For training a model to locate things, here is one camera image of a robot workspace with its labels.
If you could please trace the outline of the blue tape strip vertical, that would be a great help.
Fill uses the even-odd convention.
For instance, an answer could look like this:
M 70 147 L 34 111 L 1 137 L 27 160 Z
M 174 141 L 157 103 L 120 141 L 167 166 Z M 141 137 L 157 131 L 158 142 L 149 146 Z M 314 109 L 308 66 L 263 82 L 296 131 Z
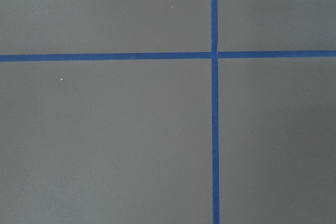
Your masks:
M 220 223 L 219 202 L 219 101 L 218 101 L 218 0 L 211 0 L 212 67 L 212 196 L 213 223 Z

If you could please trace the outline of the blue tape strip horizontal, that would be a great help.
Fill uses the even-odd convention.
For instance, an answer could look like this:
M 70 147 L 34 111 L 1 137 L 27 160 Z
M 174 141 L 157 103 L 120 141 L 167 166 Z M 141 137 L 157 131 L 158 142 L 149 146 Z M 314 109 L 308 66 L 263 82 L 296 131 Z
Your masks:
M 1 62 L 335 57 L 334 50 L 3 55 Z

